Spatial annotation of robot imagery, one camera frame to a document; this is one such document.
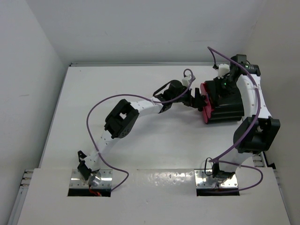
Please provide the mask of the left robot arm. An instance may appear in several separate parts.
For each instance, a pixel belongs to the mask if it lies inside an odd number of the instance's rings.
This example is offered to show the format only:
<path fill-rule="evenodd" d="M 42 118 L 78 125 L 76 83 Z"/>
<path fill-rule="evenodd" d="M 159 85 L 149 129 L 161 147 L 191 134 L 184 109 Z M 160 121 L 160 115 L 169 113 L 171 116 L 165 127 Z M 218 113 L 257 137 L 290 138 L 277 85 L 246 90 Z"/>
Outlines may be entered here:
<path fill-rule="evenodd" d="M 89 155 L 78 152 L 79 165 L 77 167 L 82 178 L 88 181 L 100 170 L 99 160 L 115 143 L 126 137 L 132 130 L 138 118 L 151 114 L 164 113 L 174 103 L 196 108 L 199 111 L 206 106 L 205 96 L 200 94 L 199 88 L 191 93 L 190 86 L 185 86 L 178 80 L 171 80 L 153 93 L 152 98 L 140 97 L 140 101 L 129 102 L 120 100 L 105 119 L 104 131 L 99 142 L 93 142 L 95 150 Z"/>

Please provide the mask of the black pink drawer organizer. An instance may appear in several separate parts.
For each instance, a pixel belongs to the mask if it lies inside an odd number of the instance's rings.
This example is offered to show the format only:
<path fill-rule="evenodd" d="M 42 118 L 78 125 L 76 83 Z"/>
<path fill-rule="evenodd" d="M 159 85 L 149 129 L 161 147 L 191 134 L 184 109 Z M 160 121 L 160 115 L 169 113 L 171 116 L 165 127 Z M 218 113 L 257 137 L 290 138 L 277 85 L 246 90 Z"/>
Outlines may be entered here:
<path fill-rule="evenodd" d="M 206 97 L 206 106 L 202 110 L 206 124 L 240 121 L 245 115 L 239 88 L 232 91 L 221 91 L 219 79 L 201 83 L 201 95 Z"/>

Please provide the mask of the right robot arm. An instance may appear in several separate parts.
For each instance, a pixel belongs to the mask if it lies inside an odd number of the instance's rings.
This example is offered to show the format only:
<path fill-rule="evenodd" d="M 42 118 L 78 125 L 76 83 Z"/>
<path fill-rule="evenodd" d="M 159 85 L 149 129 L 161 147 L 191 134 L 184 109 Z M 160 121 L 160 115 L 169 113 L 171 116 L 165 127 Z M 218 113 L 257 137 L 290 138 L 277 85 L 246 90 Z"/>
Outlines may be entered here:
<path fill-rule="evenodd" d="M 229 73 L 218 74 L 214 83 L 211 116 L 242 122 L 233 134 L 232 147 L 212 160 L 213 178 L 227 180 L 246 159 L 270 148 L 280 121 L 264 101 L 258 65 L 249 64 L 246 55 L 231 57 Z"/>

